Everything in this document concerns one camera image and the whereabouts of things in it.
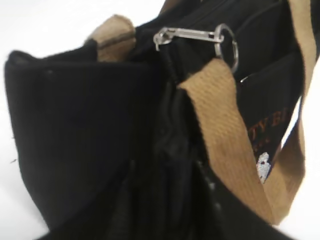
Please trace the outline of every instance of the zipper pull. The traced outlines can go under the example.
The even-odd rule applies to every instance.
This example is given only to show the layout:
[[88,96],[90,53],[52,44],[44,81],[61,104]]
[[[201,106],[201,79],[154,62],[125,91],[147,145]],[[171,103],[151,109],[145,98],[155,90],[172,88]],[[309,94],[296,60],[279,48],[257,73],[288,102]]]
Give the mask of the zipper pull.
[[215,56],[220,59],[224,59],[221,44],[225,37],[222,33],[228,33],[232,38],[232,50],[233,50],[233,64],[231,71],[234,74],[237,71],[239,65],[239,49],[236,37],[231,28],[222,23],[218,25],[214,31],[200,31],[186,28],[174,28],[174,27],[163,27],[158,33],[153,36],[153,42],[155,49],[159,52],[159,46],[171,43],[174,37],[195,39],[214,43]]
[[216,36],[215,32],[213,31],[200,31],[186,28],[163,27],[153,37],[155,49],[157,51],[160,51],[159,46],[171,43],[174,37],[202,40],[219,44],[221,44],[224,41],[223,35]]

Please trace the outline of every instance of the shoulder strap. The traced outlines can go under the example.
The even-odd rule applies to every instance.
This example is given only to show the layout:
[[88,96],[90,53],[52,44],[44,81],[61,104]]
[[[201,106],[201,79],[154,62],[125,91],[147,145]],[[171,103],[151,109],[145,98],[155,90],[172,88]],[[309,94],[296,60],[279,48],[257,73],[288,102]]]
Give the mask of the shoulder strap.
[[[310,0],[288,1],[305,71],[303,106],[316,62]],[[267,222],[278,224],[289,213],[305,173],[301,111],[272,173],[262,185],[246,126],[238,111],[235,80],[227,65],[213,59],[180,87],[193,101],[210,166],[216,175],[251,210]]]

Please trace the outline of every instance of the tan strap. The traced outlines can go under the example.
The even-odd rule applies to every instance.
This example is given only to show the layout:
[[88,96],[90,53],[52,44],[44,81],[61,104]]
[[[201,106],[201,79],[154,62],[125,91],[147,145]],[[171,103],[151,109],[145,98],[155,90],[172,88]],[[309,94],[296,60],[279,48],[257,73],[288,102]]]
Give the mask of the tan strap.
[[274,160],[273,171],[264,184],[276,224],[288,215],[290,206],[305,175],[305,142],[301,116],[316,64],[316,42],[311,22],[310,0],[288,0],[288,2],[295,37],[303,59],[304,89],[298,121],[282,151]]
[[120,62],[135,47],[135,34],[136,29],[128,18],[113,15],[98,26],[88,39],[98,43],[99,62]]
[[[310,0],[289,0],[295,36],[305,70],[306,96],[315,66]],[[260,217],[278,224],[289,213],[304,177],[301,121],[291,132],[264,185],[261,184],[248,132],[236,101],[236,82],[229,67],[213,59],[180,85],[192,99],[205,141],[210,166],[244,204]]]

